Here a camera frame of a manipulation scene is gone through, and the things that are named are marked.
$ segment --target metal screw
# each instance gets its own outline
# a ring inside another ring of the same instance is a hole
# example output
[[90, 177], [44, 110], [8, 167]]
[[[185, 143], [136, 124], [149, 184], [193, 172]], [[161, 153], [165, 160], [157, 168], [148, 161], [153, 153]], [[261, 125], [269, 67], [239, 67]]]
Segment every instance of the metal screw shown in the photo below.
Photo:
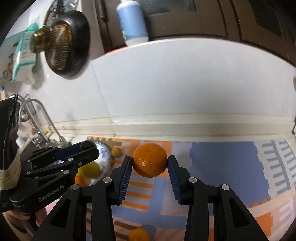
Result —
[[106, 178], [103, 179], [103, 181], [104, 181], [104, 183], [109, 183], [109, 182], [112, 181], [112, 178], [106, 177]]
[[191, 183], [196, 183], [197, 179], [195, 177], [190, 177], [188, 178], [188, 181], [190, 181]]
[[77, 185], [77, 184], [73, 184], [72, 186], [71, 186], [71, 190], [72, 191], [75, 191], [75, 190], [77, 190], [79, 188], [79, 185]]
[[230, 188], [227, 184], [223, 184], [221, 187], [225, 191], [229, 190], [229, 188]]

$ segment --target cabinet door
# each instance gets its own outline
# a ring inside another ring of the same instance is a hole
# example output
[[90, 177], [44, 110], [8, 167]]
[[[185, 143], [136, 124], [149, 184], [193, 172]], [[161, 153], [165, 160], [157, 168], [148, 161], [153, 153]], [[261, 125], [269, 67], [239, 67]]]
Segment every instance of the cabinet door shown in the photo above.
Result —
[[[150, 40], [182, 35], [226, 37], [219, 0], [136, 1], [141, 4]], [[119, 3], [120, 0], [105, 0], [105, 23], [112, 49], [124, 45], [116, 13]]]
[[296, 64], [296, 46], [295, 46], [295, 39], [293, 34], [291, 33], [290, 29], [284, 25], [285, 35], [287, 39], [287, 54], [289, 55], [289, 60]]
[[231, 0], [237, 13], [240, 38], [289, 59], [283, 26], [265, 0]]

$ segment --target metal faucet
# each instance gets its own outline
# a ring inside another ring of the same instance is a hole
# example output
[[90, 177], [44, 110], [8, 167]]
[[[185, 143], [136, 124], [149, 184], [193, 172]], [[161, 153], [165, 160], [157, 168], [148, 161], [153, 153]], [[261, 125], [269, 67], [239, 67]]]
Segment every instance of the metal faucet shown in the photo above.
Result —
[[21, 102], [21, 106], [20, 106], [20, 110], [19, 110], [19, 116], [18, 116], [18, 118], [19, 118], [19, 125], [20, 126], [22, 125], [20, 115], [21, 115], [22, 109], [25, 108], [25, 110], [26, 110], [26, 112], [27, 112], [27, 114], [29, 116], [29, 119], [32, 121], [32, 124], [34, 125], [35, 129], [37, 130], [38, 137], [34, 139], [34, 141], [33, 141], [34, 144], [36, 144], [37, 146], [41, 147], [41, 143], [44, 142], [45, 143], [45, 146], [47, 146], [49, 144], [49, 138], [46, 136], [46, 134], [43, 132], [43, 130], [41, 129], [41, 127], [34, 120], [33, 115], [31, 113], [31, 110], [28, 107], [28, 103], [30, 103], [30, 102], [37, 102], [39, 105], [41, 105], [41, 108], [43, 109], [44, 114], [46, 115], [46, 117], [47, 117], [50, 125], [53, 127], [53, 129], [55, 130], [55, 132], [59, 136], [59, 140], [62, 143], [62, 145], [64, 147], [69, 146], [69, 143], [65, 140], [65, 138], [63, 136], [61, 136], [61, 134], [59, 133], [59, 131], [57, 130], [57, 128], [53, 124], [51, 118], [49, 117], [49, 115], [48, 115], [48, 113], [47, 113], [44, 105], [39, 100], [37, 100], [37, 99], [27, 99], [27, 100], [25, 100], [19, 94], [18, 94], [18, 100]]

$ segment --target white bottle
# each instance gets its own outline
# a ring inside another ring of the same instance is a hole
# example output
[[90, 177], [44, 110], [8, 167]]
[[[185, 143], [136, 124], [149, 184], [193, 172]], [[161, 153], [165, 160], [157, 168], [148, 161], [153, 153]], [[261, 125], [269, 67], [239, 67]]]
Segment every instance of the white bottle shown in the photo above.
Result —
[[141, 5], [132, 0], [121, 0], [116, 8], [124, 42], [127, 46], [149, 41]]

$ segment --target white string wrapping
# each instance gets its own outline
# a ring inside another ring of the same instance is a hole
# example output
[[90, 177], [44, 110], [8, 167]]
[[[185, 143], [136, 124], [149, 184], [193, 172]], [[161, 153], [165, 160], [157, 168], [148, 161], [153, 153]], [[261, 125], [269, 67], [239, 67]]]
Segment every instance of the white string wrapping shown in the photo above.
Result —
[[17, 152], [11, 165], [5, 171], [0, 170], [0, 190], [5, 191], [15, 188], [20, 178], [21, 170], [20, 154]]

